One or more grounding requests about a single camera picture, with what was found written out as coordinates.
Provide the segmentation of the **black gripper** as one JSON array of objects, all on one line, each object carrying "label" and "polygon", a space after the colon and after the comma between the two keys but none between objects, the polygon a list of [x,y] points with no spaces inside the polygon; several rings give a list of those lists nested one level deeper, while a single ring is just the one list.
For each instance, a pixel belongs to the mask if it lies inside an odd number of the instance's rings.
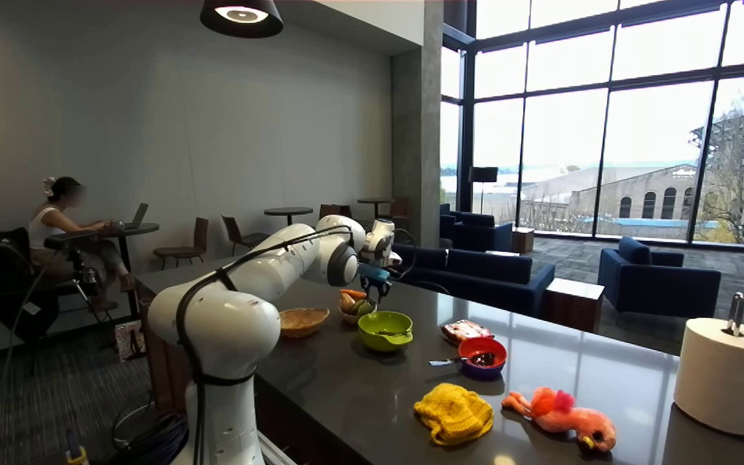
[{"label": "black gripper", "polygon": [[384,298],[392,288],[390,269],[380,263],[365,263],[359,272],[359,285],[365,293],[374,293],[376,298]]}]

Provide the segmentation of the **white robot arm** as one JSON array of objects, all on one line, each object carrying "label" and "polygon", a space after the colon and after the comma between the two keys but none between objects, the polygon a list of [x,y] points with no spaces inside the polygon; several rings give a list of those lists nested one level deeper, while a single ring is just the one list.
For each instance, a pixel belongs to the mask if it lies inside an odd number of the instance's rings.
[{"label": "white robot arm", "polygon": [[330,288],[366,269],[392,269],[396,223],[371,227],[326,215],[287,226],[247,253],[192,281],[161,289],[148,326],[188,360],[186,443],[167,465],[263,465],[254,377],[282,337],[276,300],[305,273]]}]

